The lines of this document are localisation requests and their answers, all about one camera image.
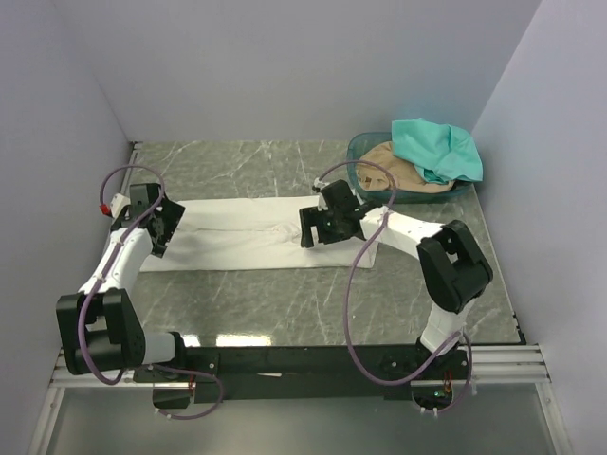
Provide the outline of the white printed t shirt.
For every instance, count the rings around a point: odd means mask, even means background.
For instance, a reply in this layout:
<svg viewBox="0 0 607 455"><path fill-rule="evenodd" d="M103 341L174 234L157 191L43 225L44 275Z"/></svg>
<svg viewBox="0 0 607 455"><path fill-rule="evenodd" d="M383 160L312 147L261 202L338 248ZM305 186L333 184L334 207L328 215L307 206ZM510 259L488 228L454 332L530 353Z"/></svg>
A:
<svg viewBox="0 0 607 455"><path fill-rule="evenodd" d="M352 238L302 248L299 210L316 196L182 200L185 212L163 257L143 272L348 267L362 248Z"/></svg>

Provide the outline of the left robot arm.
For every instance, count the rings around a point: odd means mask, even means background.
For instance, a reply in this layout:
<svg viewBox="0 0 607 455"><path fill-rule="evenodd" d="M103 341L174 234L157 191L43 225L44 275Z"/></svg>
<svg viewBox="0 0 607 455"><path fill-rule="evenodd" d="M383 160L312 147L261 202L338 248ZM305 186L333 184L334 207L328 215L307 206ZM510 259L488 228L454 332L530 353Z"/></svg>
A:
<svg viewBox="0 0 607 455"><path fill-rule="evenodd" d="M130 187L128 202L114 215L109 243L91 278L64 295L56 316L67 369L74 375L124 371L156 364L167 380L183 378L190 359L177 332L143 330L131 302L145 260L162 258L185 208L158 183Z"/></svg>

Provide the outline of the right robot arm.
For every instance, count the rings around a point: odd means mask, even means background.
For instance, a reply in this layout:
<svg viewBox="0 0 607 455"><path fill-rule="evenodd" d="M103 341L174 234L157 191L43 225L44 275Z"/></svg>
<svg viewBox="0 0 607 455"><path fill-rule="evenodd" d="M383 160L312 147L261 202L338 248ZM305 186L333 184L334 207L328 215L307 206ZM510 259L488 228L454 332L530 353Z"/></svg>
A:
<svg viewBox="0 0 607 455"><path fill-rule="evenodd" d="M316 180L315 206L299 210L301 247L358 239L362 247L353 265L379 244L419 261L432 309L419 338L426 348L416 355L421 374L436 378L450 366L447 353L464 328L469 309L493 280L493 270L468 226L422 221L376 202L362 203L344 180Z"/></svg>

